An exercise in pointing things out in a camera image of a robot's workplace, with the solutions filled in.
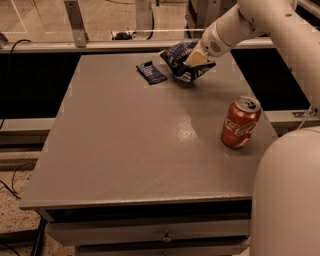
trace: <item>logo on can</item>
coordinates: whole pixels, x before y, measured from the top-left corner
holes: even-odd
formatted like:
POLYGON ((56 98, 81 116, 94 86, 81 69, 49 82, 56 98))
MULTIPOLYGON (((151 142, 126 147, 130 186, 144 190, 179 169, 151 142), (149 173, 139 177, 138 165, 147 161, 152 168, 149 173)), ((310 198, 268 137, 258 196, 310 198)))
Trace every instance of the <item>logo on can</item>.
POLYGON ((221 140, 230 148, 241 149, 251 138, 259 120, 261 106, 259 101, 241 96, 231 103, 224 120, 221 140))

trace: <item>red soda can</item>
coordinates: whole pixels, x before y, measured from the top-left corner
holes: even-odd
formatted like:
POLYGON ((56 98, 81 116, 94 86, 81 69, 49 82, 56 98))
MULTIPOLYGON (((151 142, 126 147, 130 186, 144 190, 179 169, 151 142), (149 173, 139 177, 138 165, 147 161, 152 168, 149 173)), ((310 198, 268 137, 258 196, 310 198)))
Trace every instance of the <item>red soda can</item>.
POLYGON ((250 140, 261 114, 259 101, 241 96, 231 103, 224 120, 221 140, 232 149, 243 148, 250 140))

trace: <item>desk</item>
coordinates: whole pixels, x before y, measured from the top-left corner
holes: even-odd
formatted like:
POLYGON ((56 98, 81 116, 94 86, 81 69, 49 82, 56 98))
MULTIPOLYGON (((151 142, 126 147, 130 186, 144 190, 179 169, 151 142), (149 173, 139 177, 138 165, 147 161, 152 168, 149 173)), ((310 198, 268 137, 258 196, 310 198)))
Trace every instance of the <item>desk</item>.
POLYGON ((240 95, 252 92, 230 54, 192 85, 159 54, 82 56, 21 208, 79 255, 240 253, 255 172, 276 138, 262 114, 244 149, 224 146, 240 95), (136 65, 150 60, 167 81, 141 77, 136 65))

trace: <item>can top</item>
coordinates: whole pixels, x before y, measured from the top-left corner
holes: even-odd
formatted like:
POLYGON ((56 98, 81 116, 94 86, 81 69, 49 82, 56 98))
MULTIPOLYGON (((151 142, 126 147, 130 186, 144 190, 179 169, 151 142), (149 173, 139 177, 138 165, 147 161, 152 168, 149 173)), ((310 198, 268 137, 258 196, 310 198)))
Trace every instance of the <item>can top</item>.
POLYGON ((260 102, 252 97, 240 96, 235 100, 236 106, 248 113, 255 113, 261 109, 260 102))

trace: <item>drawer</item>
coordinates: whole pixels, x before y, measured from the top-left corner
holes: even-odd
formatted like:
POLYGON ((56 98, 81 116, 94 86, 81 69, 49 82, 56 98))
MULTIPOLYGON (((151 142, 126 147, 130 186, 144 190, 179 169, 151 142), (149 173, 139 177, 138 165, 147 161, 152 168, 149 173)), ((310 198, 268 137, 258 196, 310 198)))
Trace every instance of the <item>drawer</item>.
POLYGON ((100 245, 76 248, 76 256, 218 256, 238 255, 249 247, 247 239, 211 239, 169 244, 100 245))
POLYGON ((250 220, 143 225, 112 221, 48 224, 46 232, 65 246, 249 236, 250 220))

